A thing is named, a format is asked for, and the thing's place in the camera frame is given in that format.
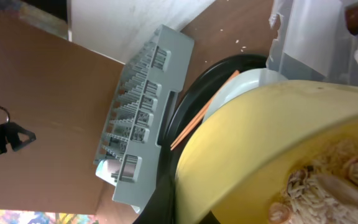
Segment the light blue cup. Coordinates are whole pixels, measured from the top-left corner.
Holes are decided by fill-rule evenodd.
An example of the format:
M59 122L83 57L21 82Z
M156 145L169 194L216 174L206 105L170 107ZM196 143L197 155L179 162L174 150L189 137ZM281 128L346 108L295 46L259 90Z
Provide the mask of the light blue cup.
M113 177L113 174L118 174L120 168L120 162L115 159L101 160L96 168L96 176L105 182L116 186L117 178Z

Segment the grey round plate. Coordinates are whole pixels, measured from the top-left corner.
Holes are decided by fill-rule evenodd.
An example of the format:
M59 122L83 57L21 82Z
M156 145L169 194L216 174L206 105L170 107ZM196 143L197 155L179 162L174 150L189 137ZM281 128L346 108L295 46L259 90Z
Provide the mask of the grey round plate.
M229 101L241 94L255 88L284 82L287 78L282 74L267 68L256 68L240 73L217 92L203 118L205 122L214 112L224 106Z

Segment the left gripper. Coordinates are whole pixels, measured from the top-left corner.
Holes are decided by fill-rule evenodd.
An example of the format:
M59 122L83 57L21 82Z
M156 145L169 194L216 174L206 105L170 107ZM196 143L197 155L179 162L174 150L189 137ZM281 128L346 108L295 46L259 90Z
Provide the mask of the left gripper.
M19 135L27 136L25 141L22 141ZM14 152L21 150L30 143L36 140L36 135L24 129L14 122L0 124L0 155L7 152L7 143L9 143Z

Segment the yellow bowl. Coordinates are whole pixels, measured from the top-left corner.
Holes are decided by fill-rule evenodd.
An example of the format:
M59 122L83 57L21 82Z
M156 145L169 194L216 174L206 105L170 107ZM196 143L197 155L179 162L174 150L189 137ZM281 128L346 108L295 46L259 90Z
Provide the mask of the yellow bowl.
M225 104L186 144L176 171L175 221L267 223L293 169L335 142L358 143L358 87L289 80Z

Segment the food scraps and nut shells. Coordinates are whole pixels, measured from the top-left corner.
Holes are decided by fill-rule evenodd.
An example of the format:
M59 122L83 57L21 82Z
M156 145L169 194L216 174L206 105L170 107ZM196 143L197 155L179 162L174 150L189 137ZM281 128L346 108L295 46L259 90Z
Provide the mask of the food scraps and nut shells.
M350 139L328 146L293 170L269 223L358 223L358 143Z

